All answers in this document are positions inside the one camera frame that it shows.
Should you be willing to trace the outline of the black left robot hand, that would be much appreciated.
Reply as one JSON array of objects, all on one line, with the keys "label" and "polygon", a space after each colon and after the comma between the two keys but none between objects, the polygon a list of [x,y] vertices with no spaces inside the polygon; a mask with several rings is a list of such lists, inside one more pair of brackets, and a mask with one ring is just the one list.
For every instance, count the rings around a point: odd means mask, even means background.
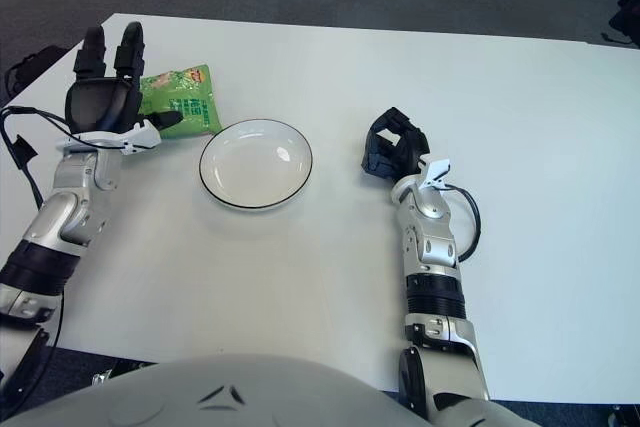
[{"label": "black left robot hand", "polygon": [[108,77],[104,29],[87,30],[76,54],[76,80],[65,99],[66,149],[93,148],[132,155],[154,149],[161,143],[160,132],[183,120],[178,111],[141,112],[144,50],[142,25],[129,23],[116,49],[115,75]]}]

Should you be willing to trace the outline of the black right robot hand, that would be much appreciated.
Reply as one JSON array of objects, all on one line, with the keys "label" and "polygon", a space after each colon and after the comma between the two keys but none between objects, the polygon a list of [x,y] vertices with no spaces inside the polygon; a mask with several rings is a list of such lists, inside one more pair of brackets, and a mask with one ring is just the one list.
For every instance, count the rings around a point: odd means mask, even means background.
[{"label": "black right robot hand", "polygon": [[369,128],[361,167],[367,174],[392,180],[397,196],[415,188],[451,190],[443,180],[450,170],[449,160],[430,160],[429,154],[422,130],[392,107]]}]

